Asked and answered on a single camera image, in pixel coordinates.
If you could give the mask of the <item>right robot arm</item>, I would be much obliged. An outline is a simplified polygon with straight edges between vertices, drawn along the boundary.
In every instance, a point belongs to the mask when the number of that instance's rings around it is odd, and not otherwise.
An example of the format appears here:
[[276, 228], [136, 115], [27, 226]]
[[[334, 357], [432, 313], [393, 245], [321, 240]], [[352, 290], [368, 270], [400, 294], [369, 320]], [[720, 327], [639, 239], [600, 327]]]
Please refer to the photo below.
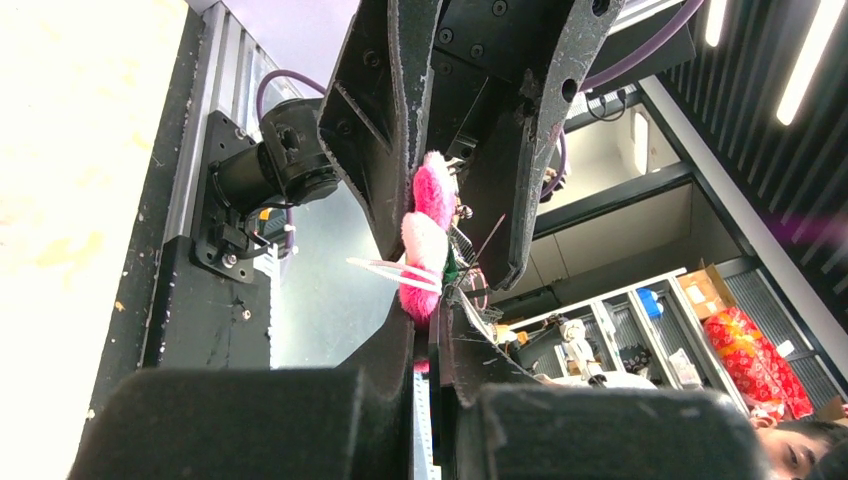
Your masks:
[[465, 164], [461, 229], [496, 290], [524, 273], [543, 174], [620, 1], [363, 1], [319, 98], [288, 100], [261, 141], [212, 162], [212, 207], [300, 205], [344, 181], [378, 251], [403, 253], [414, 171], [429, 151]]

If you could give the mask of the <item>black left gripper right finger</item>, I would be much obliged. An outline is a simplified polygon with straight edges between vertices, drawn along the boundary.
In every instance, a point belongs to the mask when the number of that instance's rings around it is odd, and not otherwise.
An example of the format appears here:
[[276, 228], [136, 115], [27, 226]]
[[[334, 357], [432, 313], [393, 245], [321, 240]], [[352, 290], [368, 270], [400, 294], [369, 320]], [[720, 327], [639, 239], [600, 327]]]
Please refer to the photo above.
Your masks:
[[434, 461], [446, 479], [765, 479], [747, 419], [713, 391], [563, 387], [530, 376], [448, 287], [430, 323]]

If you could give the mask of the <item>pink flower brooch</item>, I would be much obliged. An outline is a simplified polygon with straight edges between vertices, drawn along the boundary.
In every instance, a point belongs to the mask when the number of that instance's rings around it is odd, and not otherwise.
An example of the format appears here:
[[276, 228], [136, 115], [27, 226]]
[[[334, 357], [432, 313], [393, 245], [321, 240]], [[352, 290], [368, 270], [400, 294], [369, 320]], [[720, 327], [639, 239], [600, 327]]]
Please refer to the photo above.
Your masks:
[[402, 310], [415, 330], [425, 333], [444, 287], [458, 275], [449, 240], [449, 230], [458, 219], [458, 186], [440, 152], [424, 155], [413, 175], [412, 196], [413, 209], [404, 214], [400, 226], [403, 260], [349, 258], [347, 262], [396, 282]]

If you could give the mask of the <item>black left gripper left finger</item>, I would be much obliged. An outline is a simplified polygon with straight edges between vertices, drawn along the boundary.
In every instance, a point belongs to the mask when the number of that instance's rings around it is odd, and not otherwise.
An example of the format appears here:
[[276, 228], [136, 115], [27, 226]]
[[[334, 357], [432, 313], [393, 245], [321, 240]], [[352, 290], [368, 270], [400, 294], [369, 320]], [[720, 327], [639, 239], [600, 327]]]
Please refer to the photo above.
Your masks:
[[399, 303], [334, 368], [145, 369], [83, 439], [73, 479], [408, 479], [415, 326]]

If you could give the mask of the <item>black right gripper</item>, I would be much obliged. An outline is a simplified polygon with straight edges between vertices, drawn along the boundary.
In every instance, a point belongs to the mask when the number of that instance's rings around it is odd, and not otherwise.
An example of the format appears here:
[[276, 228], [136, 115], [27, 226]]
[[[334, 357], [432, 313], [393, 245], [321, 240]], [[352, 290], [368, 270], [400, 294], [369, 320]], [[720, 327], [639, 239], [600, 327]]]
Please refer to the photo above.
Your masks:
[[566, 113], [623, 7], [450, 1], [439, 18], [438, 1], [359, 2], [318, 129], [382, 259], [404, 253], [401, 221], [426, 148], [457, 148], [472, 159], [460, 193], [474, 210], [463, 227], [478, 264], [492, 289], [515, 286]]

